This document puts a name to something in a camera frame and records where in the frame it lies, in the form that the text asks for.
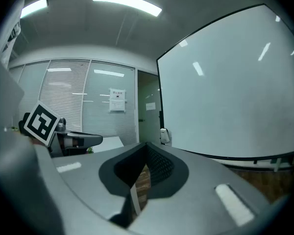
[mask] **chair backrest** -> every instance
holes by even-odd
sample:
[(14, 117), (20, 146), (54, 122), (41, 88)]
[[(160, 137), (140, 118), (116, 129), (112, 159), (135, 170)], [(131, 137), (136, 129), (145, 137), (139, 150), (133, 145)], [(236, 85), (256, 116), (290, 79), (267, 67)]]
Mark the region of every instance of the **chair backrest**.
[(30, 114), (29, 112), (26, 112), (24, 114), (23, 120), (19, 121), (19, 130), (23, 135), (33, 138), (33, 136), (24, 129), (24, 125), (29, 117), (29, 114)]

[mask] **white label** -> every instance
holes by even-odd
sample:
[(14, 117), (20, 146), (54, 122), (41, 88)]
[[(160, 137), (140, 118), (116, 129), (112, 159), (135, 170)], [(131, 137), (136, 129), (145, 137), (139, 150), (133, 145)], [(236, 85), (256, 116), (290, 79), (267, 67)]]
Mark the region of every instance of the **white label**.
[(146, 104), (146, 111), (155, 110), (155, 109), (156, 109), (156, 103), (155, 102)]
[(110, 99), (125, 100), (125, 90), (110, 90)]
[(110, 111), (125, 111), (125, 101), (111, 99), (109, 109)]

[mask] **paper sign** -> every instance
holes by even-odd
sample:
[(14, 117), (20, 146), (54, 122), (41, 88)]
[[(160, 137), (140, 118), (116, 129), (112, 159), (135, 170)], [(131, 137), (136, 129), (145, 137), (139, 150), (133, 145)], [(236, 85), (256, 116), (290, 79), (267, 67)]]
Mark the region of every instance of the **paper sign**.
[(125, 111), (125, 100), (110, 100), (110, 111)]
[(38, 101), (27, 118), (24, 129), (48, 146), (59, 120), (58, 114)]
[(125, 90), (110, 90), (110, 99), (120, 99), (125, 100)]
[(146, 111), (155, 110), (156, 109), (156, 103), (149, 103), (146, 104)]

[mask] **ceiling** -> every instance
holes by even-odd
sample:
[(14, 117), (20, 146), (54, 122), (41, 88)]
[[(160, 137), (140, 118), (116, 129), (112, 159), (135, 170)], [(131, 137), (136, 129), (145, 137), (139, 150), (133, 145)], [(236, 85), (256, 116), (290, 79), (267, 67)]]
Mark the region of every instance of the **ceiling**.
[[(28, 5), (37, 0), (25, 0)], [(114, 46), (157, 59), (210, 21), (257, 0), (145, 0), (160, 8), (154, 17), (124, 5), (92, 0), (48, 0), (46, 9), (21, 19), (21, 35), (11, 59), (31, 43), (60, 39), (57, 44)]]

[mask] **wooden floor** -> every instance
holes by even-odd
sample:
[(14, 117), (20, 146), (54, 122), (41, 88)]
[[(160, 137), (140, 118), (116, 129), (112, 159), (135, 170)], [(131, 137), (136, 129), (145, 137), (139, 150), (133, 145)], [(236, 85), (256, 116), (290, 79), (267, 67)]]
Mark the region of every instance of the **wooden floor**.
[[(294, 170), (283, 170), (278, 172), (231, 170), (262, 192), (270, 203), (290, 193), (294, 182)], [(135, 184), (142, 210), (147, 204), (147, 192), (150, 189), (150, 173), (146, 165)]]

